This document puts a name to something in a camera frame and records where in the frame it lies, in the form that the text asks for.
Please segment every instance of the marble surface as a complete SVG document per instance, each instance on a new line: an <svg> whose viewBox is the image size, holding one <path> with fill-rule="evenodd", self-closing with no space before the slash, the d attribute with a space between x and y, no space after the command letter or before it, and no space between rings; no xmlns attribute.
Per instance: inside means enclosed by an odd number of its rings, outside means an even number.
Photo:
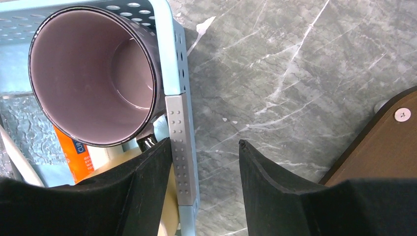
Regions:
<svg viewBox="0 0 417 236"><path fill-rule="evenodd" d="M169 0L190 52L198 236L245 236L238 141L318 181L380 100L417 85L411 0Z"/></svg>

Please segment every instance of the white speck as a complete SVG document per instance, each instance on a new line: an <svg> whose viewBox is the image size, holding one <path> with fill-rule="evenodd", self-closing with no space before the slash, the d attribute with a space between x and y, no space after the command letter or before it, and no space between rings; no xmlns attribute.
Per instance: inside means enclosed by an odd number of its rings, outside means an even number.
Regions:
<svg viewBox="0 0 417 236"><path fill-rule="evenodd" d="M196 25L196 31L198 33L198 36L197 36L196 41L193 43L193 45L191 45L191 47L188 49L187 56L189 56L190 53L193 51L197 43L200 41L201 37L203 37L203 35L206 34L207 29L213 23L215 18L216 18L215 16L212 16L208 18L206 21L204 21L203 23Z"/></svg>

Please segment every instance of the orange box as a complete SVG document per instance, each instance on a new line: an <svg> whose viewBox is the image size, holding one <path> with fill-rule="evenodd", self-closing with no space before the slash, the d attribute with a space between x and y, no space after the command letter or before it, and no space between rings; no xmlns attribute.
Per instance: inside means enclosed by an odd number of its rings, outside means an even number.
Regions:
<svg viewBox="0 0 417 236"><path fill-rule="evenodd" d="M87 146L71 139L54 126L58 140L61 144L69 170L75 183L82 181L94 172Z"/></svg>

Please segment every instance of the yellow object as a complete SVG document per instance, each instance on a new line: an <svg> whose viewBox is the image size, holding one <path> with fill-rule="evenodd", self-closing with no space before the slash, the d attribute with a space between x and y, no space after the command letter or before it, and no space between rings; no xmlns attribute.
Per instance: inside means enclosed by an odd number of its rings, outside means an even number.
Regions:
<svg viewBox="0 0 417 236"><path fill-rule="evenodd" d="M137 147L129 150L102 167L95 170L93 173L88 175L86 178L90 178L101 174L111 168L114 168L130 159L133 159L140 155L142 152ZM174 236L177 231L179 223L179 211L177 202L177 189L175 183L174 167L171 166L170 175L168 179L167 192L165 194L164 207L162 208L161 221L159 222L158 236Z"/></svg>
<svg viewBox="0 0 417 236"><path fill-rule="evenodd" d="M74 182L78 183L94 171L86 145L66 136L54 126Z"/></svg>

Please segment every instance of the screw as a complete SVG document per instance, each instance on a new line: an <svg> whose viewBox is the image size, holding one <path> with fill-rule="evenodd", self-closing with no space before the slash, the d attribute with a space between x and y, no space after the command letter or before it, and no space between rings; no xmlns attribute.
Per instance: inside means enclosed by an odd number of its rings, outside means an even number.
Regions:
<svg viewBox="0 0 417 236"><path fill-rule="evenodd" d="M400 108L395 111L394 118L398 122L405 122L411 117L411 111L408 108Z"/></svg>

